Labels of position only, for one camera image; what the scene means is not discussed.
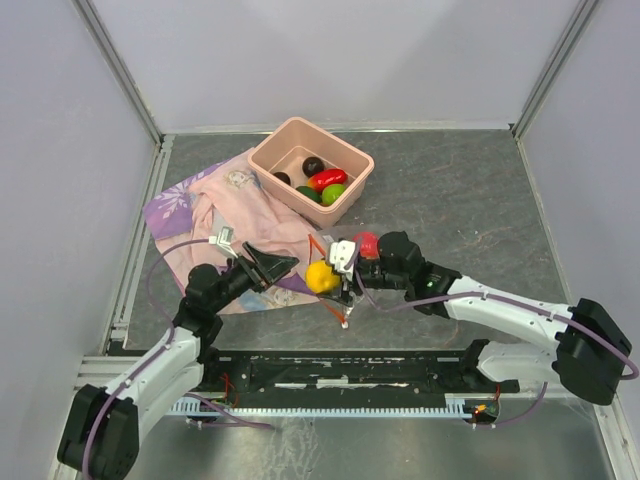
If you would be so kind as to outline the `dark brown fake fruit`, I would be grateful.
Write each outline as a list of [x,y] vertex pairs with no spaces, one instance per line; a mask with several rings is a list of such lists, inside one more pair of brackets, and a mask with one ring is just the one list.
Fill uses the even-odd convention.
[[292,185],[291,178],[285,172],[274,172],[273,176],[286,185]]

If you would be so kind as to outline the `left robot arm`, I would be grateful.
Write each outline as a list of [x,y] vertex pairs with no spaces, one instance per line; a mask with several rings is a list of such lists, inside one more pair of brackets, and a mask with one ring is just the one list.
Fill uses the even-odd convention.
[[175,317],[158,343],[104,386],[86,384],[72,401],[57,450],[60,463],[86,479],[123,479],[143,440],[169,409],[197,387],[221,378],[208,357],[223,322],[219,314],[248,291],[261,293],[291,273],[298,259],[250,243],[224,271],[191,269]]

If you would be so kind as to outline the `red fake tomato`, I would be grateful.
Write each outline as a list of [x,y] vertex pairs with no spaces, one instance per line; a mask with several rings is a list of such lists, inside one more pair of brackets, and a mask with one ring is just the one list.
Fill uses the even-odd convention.
[[359,245],[359,254],[366,259],[376,259],[378,254],[378,236],[370,231],[357,233],[353,241]]

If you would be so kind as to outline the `clear zip top bag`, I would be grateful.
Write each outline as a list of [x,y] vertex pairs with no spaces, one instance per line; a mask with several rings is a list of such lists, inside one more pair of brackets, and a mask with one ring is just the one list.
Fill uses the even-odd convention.
[[349,317],[363,301],[380,312],[375,289],[396,288],[403,280],[402,263],[410,249],[404,232],[384,232],[377,226],[331,227],[308,236],[307,288],[349,327]]

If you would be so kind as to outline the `red fake pepper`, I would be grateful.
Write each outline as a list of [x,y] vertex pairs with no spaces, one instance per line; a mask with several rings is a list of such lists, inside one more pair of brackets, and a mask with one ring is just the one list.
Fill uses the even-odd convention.
[[307,186],[321,193],[325,188],[335,184],[345,184],[347,180],[348,175],[344,170],[330,168],[311,176],[307,181]]

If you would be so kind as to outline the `yellow fake pear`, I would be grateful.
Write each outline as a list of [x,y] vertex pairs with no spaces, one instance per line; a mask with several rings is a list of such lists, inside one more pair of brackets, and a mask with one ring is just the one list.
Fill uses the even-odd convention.
[[341,278],[323,260],[312,262],[305,273],[305,283],[314,294],[324,294],[338,287]]

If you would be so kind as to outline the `green fake apple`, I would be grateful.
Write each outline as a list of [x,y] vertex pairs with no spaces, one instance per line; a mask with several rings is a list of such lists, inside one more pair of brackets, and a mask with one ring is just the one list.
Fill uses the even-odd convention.
[[326,207],[333,205],[345,190],[346,186],[344,184],[336,183],[326,186],[321,192],[322,205]]

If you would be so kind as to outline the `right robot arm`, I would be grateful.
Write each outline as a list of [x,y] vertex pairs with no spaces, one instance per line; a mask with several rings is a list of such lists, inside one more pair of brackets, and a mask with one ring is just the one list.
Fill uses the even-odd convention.
[[404,231],[382,235],[373,257],[362,254],[359,242],[340,239],[330,244],[326,261],[350,297],[370,299],[374,290],[403,293],[403,302],[386,307],[388,313],[414,309],[519,339],[519,345],[482,340],[472,346],[472,358],[458,368],[469,390],[493,381],[558,382],[582,400],[607,406],[621,382],[639,376],[630,341],[594,300],[568,305],[489,287],[426,260]]

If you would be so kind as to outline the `dark green fake vegetable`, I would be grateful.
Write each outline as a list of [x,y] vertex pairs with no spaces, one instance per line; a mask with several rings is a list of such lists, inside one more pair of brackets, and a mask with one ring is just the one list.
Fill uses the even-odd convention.
[[304,195],[305,197],[309,198],[311,201],[317,203],[317,204],[321,204],[322,203],[322,197],[321,195],[314,190],[311,187],[308,186],[298,186],[296,188],[296,191],[302,195]]

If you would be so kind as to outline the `dark purple fake eggplant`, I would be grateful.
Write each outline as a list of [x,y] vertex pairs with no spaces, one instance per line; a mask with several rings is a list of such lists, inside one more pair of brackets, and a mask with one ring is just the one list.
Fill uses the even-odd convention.
[[302,172],[307,178],[311,178],[324,170],[324,162],[316,156],[307,157],[302,163]]

